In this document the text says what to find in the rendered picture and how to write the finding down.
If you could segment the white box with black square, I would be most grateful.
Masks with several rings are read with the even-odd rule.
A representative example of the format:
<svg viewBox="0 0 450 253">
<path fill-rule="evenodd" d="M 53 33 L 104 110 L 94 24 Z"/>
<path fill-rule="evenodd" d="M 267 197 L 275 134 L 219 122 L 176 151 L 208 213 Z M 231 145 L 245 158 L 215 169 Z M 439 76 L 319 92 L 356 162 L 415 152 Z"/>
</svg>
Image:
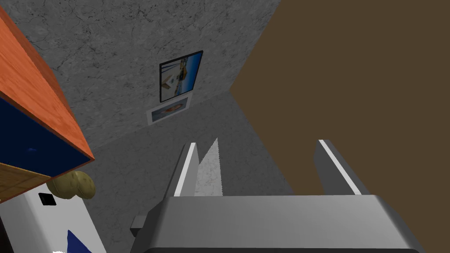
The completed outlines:
<svg viewBox="0 0 450 253">
<path fill-rule="evenodd" d="M 68 230 L 92 253 L 106 253 L 81 198 L 55 197 L 54 206 L 44 205 L 40 193 L 51 192 L 43 184 L 0 203 L 0 217 L 14 253 L 66 253 Z"/>
</svg>

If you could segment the white framed wall picture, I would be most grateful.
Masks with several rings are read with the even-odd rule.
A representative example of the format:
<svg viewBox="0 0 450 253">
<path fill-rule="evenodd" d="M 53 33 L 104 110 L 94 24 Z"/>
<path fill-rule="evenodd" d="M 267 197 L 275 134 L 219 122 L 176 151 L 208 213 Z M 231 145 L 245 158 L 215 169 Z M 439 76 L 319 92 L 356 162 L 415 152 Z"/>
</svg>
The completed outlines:
<svg viewBox="0 0 450 253">
<path fill-rule="evenodd" d="M 148 126 L 169 118 L 172 115 L 183 112 L 190 107 L 193 93 L 188 93 L 175 100 L 164 102 L 153 109 L 146 111 Z"/>
</svg>

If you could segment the orange wooden cabinet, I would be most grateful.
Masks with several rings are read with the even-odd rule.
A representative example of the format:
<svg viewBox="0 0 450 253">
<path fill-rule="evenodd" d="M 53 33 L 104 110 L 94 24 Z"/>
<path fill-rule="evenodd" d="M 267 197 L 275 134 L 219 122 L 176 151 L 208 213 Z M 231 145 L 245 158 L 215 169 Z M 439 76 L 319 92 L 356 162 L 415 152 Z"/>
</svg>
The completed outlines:
<svg viewBox="0 0 450 253">
<path fill-rule="evenodd" d="M 0 6 L 0 203 L 92 161 L 53 71 Z"/>
</svg>

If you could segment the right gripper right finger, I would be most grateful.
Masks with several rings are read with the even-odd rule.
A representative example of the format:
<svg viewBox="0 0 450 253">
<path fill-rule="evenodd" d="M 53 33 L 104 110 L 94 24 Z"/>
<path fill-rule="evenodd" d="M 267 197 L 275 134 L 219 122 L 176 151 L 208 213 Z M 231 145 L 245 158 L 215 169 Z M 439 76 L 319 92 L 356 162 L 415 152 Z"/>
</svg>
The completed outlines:
<svg viewBox="0 0 450 253">
<path fill-rule="evenodd" d="M 325 195 L 370 194 L 330 140 L 316 142 L 313 161 Z"/>
</svg>

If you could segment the black framed wall picture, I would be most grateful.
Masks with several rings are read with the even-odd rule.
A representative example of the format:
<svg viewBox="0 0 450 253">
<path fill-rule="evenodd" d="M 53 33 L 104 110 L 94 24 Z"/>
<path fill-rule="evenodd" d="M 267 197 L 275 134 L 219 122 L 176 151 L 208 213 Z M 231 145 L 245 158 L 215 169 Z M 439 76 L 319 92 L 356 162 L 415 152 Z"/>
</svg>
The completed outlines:
<svg viewBox="0 0 450 253">
<path fill-rule="evenodd" d="M 203 51 L 198 51 L 159 65 L 160 103 L 194 89 L 202 56 Z"/>
</svg>

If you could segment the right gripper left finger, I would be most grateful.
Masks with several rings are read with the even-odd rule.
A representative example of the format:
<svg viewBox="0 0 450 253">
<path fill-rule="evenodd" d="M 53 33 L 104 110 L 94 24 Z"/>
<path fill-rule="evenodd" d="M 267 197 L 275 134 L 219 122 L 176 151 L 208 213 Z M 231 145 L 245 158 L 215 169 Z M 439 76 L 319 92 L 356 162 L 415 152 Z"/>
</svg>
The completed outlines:
<svg viewBox="0 0 450 253">
<path fill-rule="evenodd" d="M 200 161 L 196 143 L 185 144 L 177 160 L 164 196 L 194 196 L 199 164 Z"/>
</svg>

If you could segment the tan potato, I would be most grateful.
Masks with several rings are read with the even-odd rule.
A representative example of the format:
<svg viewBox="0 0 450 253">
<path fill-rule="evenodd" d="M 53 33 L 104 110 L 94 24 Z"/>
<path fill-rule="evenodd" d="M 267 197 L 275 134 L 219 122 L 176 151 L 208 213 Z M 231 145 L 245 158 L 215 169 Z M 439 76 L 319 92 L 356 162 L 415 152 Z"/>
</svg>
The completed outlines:
<svg viewBox="0 0 450 253">
<path fill-rule="evenodd" d="M 54 196 L 61 199 L 71 199 L 74 196 L 91 199 L 96 193 L 92 178 L 87 173 L 77 170 L 46 182 L 46 186 Z"/>
</svg>

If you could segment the blue pointed object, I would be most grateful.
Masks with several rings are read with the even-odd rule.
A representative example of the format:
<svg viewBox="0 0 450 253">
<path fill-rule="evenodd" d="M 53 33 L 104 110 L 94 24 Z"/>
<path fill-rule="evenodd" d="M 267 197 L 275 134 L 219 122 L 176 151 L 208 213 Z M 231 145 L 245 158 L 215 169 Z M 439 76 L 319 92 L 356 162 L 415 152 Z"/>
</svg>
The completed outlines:
<svg viewBox="0 0 450 253">
<path fill-rule="evenodd" d="M 92 252 L 70 230 L 68 230 L 66 253 L 92 253 Z"/>
</svg>

